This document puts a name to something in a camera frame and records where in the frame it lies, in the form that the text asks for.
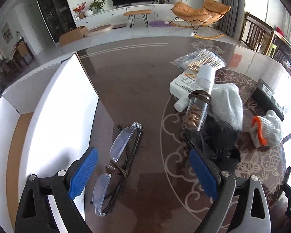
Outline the white plastic bottle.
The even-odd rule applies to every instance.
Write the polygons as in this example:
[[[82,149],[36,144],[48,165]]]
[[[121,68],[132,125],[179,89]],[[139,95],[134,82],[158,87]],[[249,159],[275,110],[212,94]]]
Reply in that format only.
[[[208,65],[202,65],[199,68],[196,80],[196,89],[203,90],[211,94],[214,85],[216,70]]]

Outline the white medicine box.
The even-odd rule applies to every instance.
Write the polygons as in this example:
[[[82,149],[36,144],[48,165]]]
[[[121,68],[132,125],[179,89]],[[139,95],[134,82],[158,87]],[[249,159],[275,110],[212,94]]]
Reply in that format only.
[[[188,96],[196,89],[196,80],[197,75],[195,73],[193,73],[191,70],[185,70],[170,82],[170,94],[177,99]]]

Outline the grey curtain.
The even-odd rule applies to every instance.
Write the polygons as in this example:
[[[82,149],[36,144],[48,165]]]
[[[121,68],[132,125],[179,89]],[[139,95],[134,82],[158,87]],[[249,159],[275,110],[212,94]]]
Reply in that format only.
[[[222,0],[222,3],[231,8],[227,14],[219,20],[219,29],[226,35],[239,39],[245,14],[245,0]]]

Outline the round cat scratcher bed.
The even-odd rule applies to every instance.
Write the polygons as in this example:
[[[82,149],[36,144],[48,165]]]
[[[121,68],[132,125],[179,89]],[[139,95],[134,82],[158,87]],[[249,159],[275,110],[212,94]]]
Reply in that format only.
[[[108,31],[110,31],[112,29],[113,29],[113,25],[112,24],[98,26],[98,27],[95,27],[93,29],[88,30],[84,34],[84,37],[92,37],[92,36],[97,35],[97,34],[102,34],[102,33],[108,32]]]

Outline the clear folding reading glasses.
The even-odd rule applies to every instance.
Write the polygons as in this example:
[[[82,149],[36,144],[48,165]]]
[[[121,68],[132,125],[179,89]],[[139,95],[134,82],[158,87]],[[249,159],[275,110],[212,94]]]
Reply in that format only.
[[[110,162],[95,185],[92,201],[95,215],[104,217],[115,204],[118,192],[129,176],[131,165],[139,148],[143,127],[138,122],[122,128],[118,126],[119,135],[115,138],[109,151]]]

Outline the brown cardboard box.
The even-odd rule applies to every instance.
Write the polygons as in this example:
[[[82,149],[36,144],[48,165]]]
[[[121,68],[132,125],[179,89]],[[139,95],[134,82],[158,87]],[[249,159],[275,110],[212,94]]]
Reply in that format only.
[[[78,41],[78,40],[84,38],[84,36],[87,32],[88,32],[88,29],[86,26],[77,27],[76,29],[71,30],[71,31],[61,35],[59,38],[59,43],[61,46],[64,46],[64,45],[67,45],[69,43]]]

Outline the black gift box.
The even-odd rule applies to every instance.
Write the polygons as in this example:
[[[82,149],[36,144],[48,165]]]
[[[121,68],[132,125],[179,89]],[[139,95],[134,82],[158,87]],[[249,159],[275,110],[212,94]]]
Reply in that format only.
[[[284,120],[284,114],[282,107],[273,97],[274,91],[268,86],[268,84],[261,78],[258,80],[258,84],[252,93],[253,100],[260,106],[265,112],[273,110],[280,120]]]

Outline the wooden dining chair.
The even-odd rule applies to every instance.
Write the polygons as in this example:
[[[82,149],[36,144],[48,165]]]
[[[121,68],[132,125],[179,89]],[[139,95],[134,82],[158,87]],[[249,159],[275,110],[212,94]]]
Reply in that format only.
[[[245,12],[239,41],[249,49],[267,55],[270,50],[275,29],[256,16]]]

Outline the wooden bench hairpin legs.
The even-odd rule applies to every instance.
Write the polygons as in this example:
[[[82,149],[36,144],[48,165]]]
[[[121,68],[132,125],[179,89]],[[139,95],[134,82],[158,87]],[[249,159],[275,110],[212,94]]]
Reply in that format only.
[[[135,25],[135,17],[137,15],[142,16],[145,26],[148,27],[148,24],[149,24],[148,15],[151,13],[152,13],[152,10],[132,10],[132,11],[125,12],[123,16],[128,18],[130,28],[132,28],[132,26]]]

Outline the bag of cotton swabs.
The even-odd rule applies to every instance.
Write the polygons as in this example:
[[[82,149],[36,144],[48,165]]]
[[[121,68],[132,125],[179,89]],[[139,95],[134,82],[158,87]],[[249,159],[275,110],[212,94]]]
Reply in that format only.
[[[215,70],[220,70],[225,67],[225,61],[207,49],[196,50],[195,52],[181,56],[172,61],[171,64],[183,70],[191,70],[196,73],[203,65],[211,66]]]

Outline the white knit beanie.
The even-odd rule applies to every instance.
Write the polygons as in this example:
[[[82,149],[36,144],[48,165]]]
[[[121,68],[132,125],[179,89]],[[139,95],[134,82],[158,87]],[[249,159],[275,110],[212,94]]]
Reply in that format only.
[[[224,121],[234,130],[243,128],[243,103],[236,84],[214,84],[208,114],[216,121]]]

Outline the dark glass display cabinet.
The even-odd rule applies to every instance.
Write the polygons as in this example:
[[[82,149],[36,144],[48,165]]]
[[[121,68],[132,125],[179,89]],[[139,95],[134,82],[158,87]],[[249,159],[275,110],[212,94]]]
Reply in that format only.
[[[75,29],[67,0],[37,0],[48,31],[55,43],[59,38]]]

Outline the white glove orange cuff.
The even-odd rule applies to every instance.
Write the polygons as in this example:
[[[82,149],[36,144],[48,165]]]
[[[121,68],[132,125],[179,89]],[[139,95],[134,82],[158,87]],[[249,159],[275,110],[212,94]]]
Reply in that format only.
[[[282,139],[282,121],[273,110],[251,120],[250,136],[255,148],[277,146]]]

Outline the green potted plant left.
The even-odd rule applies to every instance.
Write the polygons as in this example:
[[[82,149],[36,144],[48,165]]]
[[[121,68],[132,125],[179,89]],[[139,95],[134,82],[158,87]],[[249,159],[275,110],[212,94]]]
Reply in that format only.
[[[104,11],[104,5],[106,4],[107,0],[93,0],[93,2],[89,6],[89,10],[92,12],[96,10],[97,12]]]

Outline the white cardboard storage box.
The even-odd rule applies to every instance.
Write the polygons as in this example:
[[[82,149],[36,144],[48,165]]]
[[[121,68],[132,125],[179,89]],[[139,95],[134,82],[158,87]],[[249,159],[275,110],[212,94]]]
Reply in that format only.
[[[99,101],[77,53],[24,75],[0,97],[0,227],[14,231],[30,174],[53,176],[89,147]]]

